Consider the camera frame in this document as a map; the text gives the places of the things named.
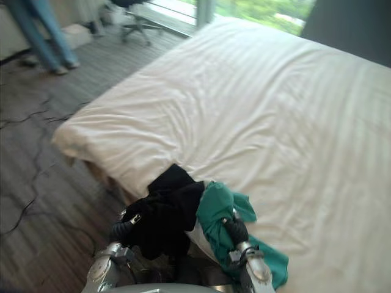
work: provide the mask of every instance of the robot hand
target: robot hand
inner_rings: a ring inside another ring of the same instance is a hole
[[[240,270],[243,292],[275,293],[269,267],[263,261],[263,253],[249,242],[249,233],[238,213],[233,210],[233,219],[222,219],[225,229],[236,247],[229,253],[233,267]]]

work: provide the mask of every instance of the green foliage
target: green foliage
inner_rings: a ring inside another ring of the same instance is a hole
[[[194,0],[181,0],[194,4]],[[234,16],[299,35],[302,27],[275,17],[276,13],[306,20],[313,0],[216,0],[216,13]]]

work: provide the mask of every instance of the white bedsheet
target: white bedsheet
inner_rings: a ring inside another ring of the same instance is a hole
[[[240,20],[204,29],[54,143],[140,197],[172,163],[250,196],[279,292],[391,292],[391,70]],[[197,226],[193,241],[213,256]]]

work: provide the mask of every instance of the teal shirt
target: teal shirt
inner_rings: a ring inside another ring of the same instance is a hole
[[[227,262],[228,253],[235,248],[221,222],[222,218],[233,218],[233,208],[238,211],[244,222],[257,220],[247,195],[232,192],[224,183],[212,182],[209,183],[202,195],[197,218],[220,265],[226,273],[237,278],[237,270],[236,272],[230,270]],[[288,257],[253,236],[250,236],[250,243],[259,246],[259,249],[263,251],[265,263],[273,275],[273,288],[277,289],[285,284],[288,279]]]

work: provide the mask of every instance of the jeans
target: jeans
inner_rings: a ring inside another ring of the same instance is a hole
[[[48,0],[5,0],[5,4],[43,66],[56,70],[62,63],[71,65],[78,62],[64,38]],[[60,59],[39,32],[34,18],[40,20],[49,32]]]

